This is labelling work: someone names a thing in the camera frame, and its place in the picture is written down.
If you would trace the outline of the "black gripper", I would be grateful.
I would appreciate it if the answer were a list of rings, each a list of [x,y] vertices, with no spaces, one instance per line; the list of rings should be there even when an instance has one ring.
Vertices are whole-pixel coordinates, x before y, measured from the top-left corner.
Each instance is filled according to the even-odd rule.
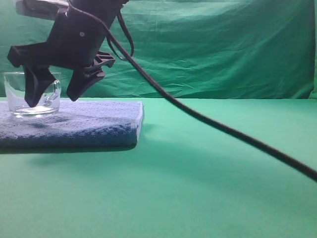
[[[67,87],[71,101],[79,99],[92,85],[105,76],[101,67],[89,67],[106,37],[103,24],[111,27],[125,0],[73,0],[53,16],[29,16],[54,21],[45,42],[11,46],[7,58],[14,67],[23,65],[24,99],[36,107],[47,88],[55,81],[49,65],[79,69],[73,72]]]

